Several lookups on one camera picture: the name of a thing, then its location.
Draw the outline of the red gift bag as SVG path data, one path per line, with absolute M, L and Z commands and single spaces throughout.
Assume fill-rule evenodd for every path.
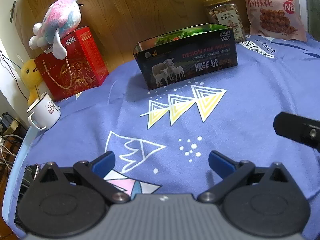
M 42 53 L 34 60 L 52 98 L 61 101 L 102 85 L 108 71 L 89 27 L 76 29 L 61 43 L 67 51 L 65 59 Z

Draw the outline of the blue printed tablecloth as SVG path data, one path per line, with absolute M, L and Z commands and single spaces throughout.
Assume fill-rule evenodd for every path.
M 208 155 L 217 150 L 258 166 L 285 165 L 311 206 L 303 232 L 319 236 L 319 152 L 276 135 L 284 111 L 319 119 L 319 42 L 249 36 L 236 45 L 238 65 L 148 90 L 135 61 L 96 88 L 59 102 L 59 121 L 48 131 L 30 129 L 13 165 L 2 216 L 15 225 L 24 170 L 54 161 L 71 166 L 106 151 L 116 156 L 106 180 L 130 196 L 198 195 L 219 182 Z

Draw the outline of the nut jar with gold lid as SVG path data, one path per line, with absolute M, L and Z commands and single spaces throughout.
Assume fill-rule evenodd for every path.
M 203 5 L 210 22 L 232 28 L 236 43 L 246 40 L 238 7 L 232 0 L 206 0 Z

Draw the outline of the yellow duck plush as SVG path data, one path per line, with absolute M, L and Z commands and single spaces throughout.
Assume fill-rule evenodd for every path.
M 23 64 L 21 68 L 21 79 L 25 87 L 29 90 L 27 105 L 30 106 L 39 98 L 39 85 L 43 82 L 43 78 L 34 62 L 34 59 L 29 59 Z

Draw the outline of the pink blue plush toy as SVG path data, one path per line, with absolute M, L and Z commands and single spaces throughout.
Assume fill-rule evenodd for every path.
M 58 60 L 67 56 L 61 40 L 73 32 L 81 22 L 81 12 L 77 0 L 58 0 L 50 5 L 42 22 L 33 26 L 34 35 L 29 40 L 32 50 L 52 46 L 52 53 Z

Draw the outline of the olive green snack packet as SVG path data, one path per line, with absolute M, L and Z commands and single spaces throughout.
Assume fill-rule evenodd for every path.
M 155 45 L 159 46 L 161 44 L 165 44 L 165 43 L 168 43 L 168 42 L 171 42 L 171 41 L 176 41 L 176 40 L 179 40 L 182 37 L 183 37 L 183 33 L 181 33 L 181 34 L 172 34 L 172 35 L 164 35 L 164 36 L 160 37 L 156 41 Z

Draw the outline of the white enamel mug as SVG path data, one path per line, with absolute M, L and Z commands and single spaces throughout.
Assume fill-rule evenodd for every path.
M 39 131 L 51 129 L 61 116 L 60 109 L 47 92 L 29 106 L 27 113 L 29 125 Z

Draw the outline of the black sheep-print box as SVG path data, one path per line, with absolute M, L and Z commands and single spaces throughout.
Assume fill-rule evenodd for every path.
M 155 45 L 164 35 L 181 34 L 198 28 L 212 31 Z M 171 31 L 138 42 L 133 55 L 149 90 L 238 64 L 233 29 L 212 23 Z

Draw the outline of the pink snack bag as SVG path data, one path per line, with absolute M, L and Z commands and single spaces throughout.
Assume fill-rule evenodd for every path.
M 250 34 L 305 42 L 306 31 L 296 12 L 297 1 L 245 0 Z

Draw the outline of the black smartphone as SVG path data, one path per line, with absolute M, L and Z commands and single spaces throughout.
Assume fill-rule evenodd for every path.
M 29 189 L 29 186 L 31 185 L 31 183 L 38 176 L 40 170 L 41 170 L 40 164 L 28 165 L 24 169 L 24 174 L 22 177 L 22 182 L 20 185 L 19 193 L 18 193 L 15 219 L 14 219 L 15 225 L 20 229 L 22 228 L 22 223 L 21 223 L 21 220 L 18 215 L 18 208 L 19 208 L 20 202 L 21 202 L 22 198 L 24 197 L 26 191 Z

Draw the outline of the wooden board backdrop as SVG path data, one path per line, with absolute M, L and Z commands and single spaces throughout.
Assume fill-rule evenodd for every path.
M 57 0 L 17 0 L 14 24 L 25 48 L 33 26 Z M 205 0 L 78 0 L 109 71 L 133 59 L 137 42 L 207 22 Z

